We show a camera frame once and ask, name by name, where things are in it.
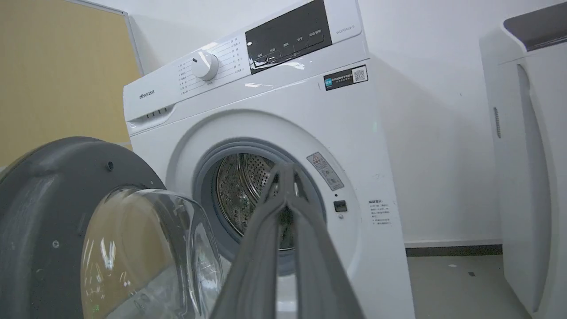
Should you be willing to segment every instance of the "qr code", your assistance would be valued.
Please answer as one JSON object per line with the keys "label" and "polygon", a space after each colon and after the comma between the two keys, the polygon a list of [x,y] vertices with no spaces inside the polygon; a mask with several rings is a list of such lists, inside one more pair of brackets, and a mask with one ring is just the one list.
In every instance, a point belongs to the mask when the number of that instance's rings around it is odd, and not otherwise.
{"label": "qr code", "polygon": [[363,82],[367,80],[368,76],[366,75],[366,65],[353,69],[353,83]]}

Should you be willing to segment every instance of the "button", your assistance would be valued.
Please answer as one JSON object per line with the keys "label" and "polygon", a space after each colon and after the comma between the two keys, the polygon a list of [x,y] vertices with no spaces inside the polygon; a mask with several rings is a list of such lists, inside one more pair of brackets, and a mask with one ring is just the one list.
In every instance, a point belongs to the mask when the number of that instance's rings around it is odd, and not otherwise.
{"label": "button", "polygon": [[281,54],[280,54],[279,51],[275,51],[275,52],[268,54],[266,57],[268,58],[268,63],[271,63],[271,62],[279,59],[281,57]]}
{"label": "button", "polygon": [[346,212],[345,200],[335,200],[333,204],[335,205],[335,212]]}
{"label": "button", "polygon": [[307,41],[305,41],[305,40],[299,41],[299,42],[297,42],[297,43],[295,43],[295,44],[293,45],[293,49],[294,49],[296,52],[299,51],[299,50],[303,50],[303,49],[305,49],[305,48],[307,48]]}
{"label": "button", "polygon": [[323,34],[322,33],[317,33],[316,35],[310,36],[309,40],[307,41],[309,43],[309,46],[315,45],[317,43],[321,43],[323,42]]}
{"label": "button", "polygon": [[268,62],[268,60],[266,59],[266,56],[263,57],[259,57],[257,59],[254,60],[254,65],[256,66],[260,66],[260,65],[264,65]]}
{"label": "button", "polygon": [[293,47],[291,45],[288,45],[288,46],[284,47],[283,49],[281,49],[280,53],[281,53],[282,57],[288,56],[288,55],[293,53]]}

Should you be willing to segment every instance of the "floor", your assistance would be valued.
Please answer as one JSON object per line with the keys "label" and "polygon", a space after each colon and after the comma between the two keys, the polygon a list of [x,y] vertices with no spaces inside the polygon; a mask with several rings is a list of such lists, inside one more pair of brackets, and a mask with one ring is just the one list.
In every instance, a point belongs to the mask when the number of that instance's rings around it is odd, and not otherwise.
{"label": "floor", "polygon": [[504,279],[501,255],[408,257],[408,264],[416,319],[531,319]]}

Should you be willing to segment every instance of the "hisense logo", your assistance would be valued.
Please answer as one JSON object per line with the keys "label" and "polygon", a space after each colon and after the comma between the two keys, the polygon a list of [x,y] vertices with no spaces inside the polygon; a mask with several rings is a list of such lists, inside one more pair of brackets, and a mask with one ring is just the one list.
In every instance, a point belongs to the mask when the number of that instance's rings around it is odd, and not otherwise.
{"label": "hisense logo", "polygon": [[151,90],[151,91],[149,91],[148,93],[141,94],[141,95],[140,95],[140,100],[143,99],[143,98],[145,98],[145,97],[148,96],[148,95],[152,95],[153,93],[154,93],[154,90]]}

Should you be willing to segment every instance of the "washing machine door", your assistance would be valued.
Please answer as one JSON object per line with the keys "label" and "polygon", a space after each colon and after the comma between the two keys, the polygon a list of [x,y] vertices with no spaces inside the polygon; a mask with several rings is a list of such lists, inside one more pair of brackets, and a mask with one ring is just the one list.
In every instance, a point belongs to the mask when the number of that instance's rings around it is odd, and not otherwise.
{"label": "washing machine door", "polygon": [[0,318],[205,318],[223,283],[202,207],[87,137],[0,173],[0,269]]}

